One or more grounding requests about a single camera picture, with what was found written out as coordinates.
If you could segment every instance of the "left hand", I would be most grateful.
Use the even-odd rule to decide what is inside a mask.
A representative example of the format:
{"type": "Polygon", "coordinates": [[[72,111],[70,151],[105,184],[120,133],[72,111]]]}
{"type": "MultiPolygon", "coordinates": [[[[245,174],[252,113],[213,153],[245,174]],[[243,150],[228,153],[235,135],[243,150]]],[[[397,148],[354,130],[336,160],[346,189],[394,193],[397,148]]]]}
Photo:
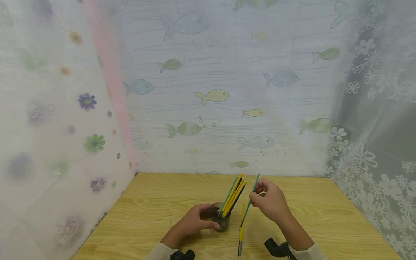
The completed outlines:
{"type": "Polygon", "coordinates": [[[219,229],[220,225],[211,220],[202,220],[201,214],[209,212],[211,204],[193,206],[162,238],[161,243],[176,249],[182,240],[202,229],[219,229]]]}

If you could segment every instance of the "white sleeve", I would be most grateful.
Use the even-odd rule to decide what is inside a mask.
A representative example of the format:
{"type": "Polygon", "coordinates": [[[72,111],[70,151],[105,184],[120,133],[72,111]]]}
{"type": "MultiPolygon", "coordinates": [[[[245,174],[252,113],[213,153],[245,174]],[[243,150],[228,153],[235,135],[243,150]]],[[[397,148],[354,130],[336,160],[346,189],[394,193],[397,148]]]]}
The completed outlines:
{"type": "Polygon", "coordinates": [[[297,260],[328,260],[317,244],[302,251],[296,251],[289,246],[289,250],[297,260]]]}
{"type": "Polygon", "coordinates": [[[163,243],[158,243],[145,260],[170,260],[171,255],[178,249],[170,249],[163,243]]]}

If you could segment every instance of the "table surface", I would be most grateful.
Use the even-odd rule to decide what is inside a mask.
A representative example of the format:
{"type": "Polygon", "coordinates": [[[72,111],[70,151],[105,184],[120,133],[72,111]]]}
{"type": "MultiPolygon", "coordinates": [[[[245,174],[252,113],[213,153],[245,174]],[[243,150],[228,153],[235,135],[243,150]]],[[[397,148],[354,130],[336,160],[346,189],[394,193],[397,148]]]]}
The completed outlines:
{"type": "MultiPolygon", "coordinates": [[[[223,201],[232,175],[141,173],[81,247],[74,260],[142,260],[195,204],[223,201]]],[[[248,187],[255,176],[244,176],[248,187]]],[[[284,191],[292,213],[330,260],[400,259],[374,227],[327,178],[267,176],[284,191]]],[[[203,230],[182,247],[196,260],[236,259],[238,229],[245,189],[224,232],[203,230]]],[[[276,259],[263,243],[272,237],[285,241],[279,228],[258,208],[250,207],[245,220],[243,259],[276,259]]]]}

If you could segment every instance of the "blue pencil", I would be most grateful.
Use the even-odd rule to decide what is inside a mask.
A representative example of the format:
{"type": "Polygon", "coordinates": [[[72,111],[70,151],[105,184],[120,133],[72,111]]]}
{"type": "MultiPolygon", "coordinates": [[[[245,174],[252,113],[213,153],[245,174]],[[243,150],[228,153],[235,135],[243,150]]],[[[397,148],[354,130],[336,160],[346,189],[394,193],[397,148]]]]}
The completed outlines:
{"type": "MultiPolygon", "coordinates": [[[[259,173],[259,174],[257,174],[257,178],[256,178],[256,181],[255,181],[255,183],[254,183],[253,190],[252,190],[251,192],[254,192],[254,190],[256,190],[256,186],[257,186],[257,182],[258,182],[258,180],[259,180],[259,176],[260,176],[260,173],[259,173]]],[[[249,200],[248,200],[247,207],[245,208],[245,213],[244,213],[243,220],[241,221],[240,228],[243,226],[243,223],[244,223],[244,220],[245,220],[245,216],[247,215],[248,208],[250,207],[250,204],[251,204],[251,200],[249,199],[249,200]]]]}
{"type": "Polygon", "coordinates": [[[224,206],[225,206],[225,203],[227,202],[228,197],[229,197],[229,196],[230,196],[230,194],[231,194],[231,191],[233,190],[233,187],[234,187],[235,182],[237,181],[237,178],[238,178],[238,176],[236,176],[236,177],[235,177],[235,180],[234,180],[234,182],[233,182],[233,185],[231,186],[231,189],[230,189],[230,191],[228,192],[227,197],[225,198],[225,201],[224,201],[224,203],[223,203],[223,206],[221,207],[221,209],[220,209],[220,211],[219,211],[220,215],[223,213],[223,208],[224,208],[224,206]]]}

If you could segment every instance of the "hand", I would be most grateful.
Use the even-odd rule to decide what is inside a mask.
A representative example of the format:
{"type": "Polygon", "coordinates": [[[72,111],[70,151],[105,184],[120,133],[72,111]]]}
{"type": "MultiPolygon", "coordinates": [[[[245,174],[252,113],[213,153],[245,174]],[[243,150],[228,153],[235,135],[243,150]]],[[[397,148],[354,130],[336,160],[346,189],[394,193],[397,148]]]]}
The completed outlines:
{"type": "Polygon", "coordinates": [[[259,208],[266,217],[276,222],[277,225],[293,217],[283,191],[267,179],[259,180],[254,192],[250,193],[249,197],[253,206],[259,208]]]}
{"type": "Polygon", "coordinates": [[[202,229],[219,229],[220,225],[214,221],[202,220],[201,215],[207,213],[211,204],[201,204],[193,206],[162,238],[161,243],[169,248],[176,249],[182,240],[190,235],[194,235],[202,229]]]}

